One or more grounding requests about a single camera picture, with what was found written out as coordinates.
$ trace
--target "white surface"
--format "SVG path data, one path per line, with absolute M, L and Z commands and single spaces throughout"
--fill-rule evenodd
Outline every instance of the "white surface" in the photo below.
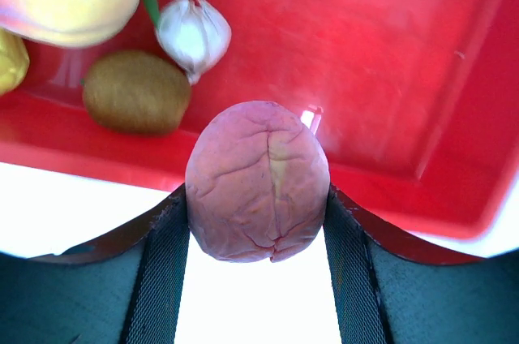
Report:
M 323 232 L 274 264 L 217 261 L 191 238 L 175 344 L 210 342 L 340 344 Z
M 0 163 L 0 252 L 20 257 L 60 254 L 139 216 L 169 194 Z M 476 256 L 519 247 L 519 174 L 500 215 L 482 237 L 418 237 Z

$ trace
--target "kiwi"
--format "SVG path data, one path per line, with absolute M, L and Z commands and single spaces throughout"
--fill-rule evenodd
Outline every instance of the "kiwi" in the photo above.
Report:
M 97 60 L 84 78 L 83 103 L 94 121 L 115 131 L 166 135 L 180 124 L 191 86 L 176 66 L 141 50 Z

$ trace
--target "yellow fruit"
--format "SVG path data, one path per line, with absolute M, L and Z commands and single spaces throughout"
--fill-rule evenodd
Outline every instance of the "yellow fruit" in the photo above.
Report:
M 0 96 L 22 83 L 28 67 L 29 56 L 24 41 L 0 29 Z

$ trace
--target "green stem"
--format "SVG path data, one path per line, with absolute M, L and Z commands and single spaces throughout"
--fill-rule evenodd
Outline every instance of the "green stem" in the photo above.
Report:
M 161 12 L 159 11 L 159 2 L 157 0 L 143 0 L 143 2 L 149 18 L 152 20 L 153 26 L 156 28 L 159 23 L 159 17 L 161 16 Z

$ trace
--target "pink bread roll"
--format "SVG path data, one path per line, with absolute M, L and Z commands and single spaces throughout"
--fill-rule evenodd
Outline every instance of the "pink bread roll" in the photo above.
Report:
M 187 163 L 189 226 L 218 260 L 281 261 L 316 237 L 329 186 L 324 151 L 296 115 L 240 103 L 209 123 Z

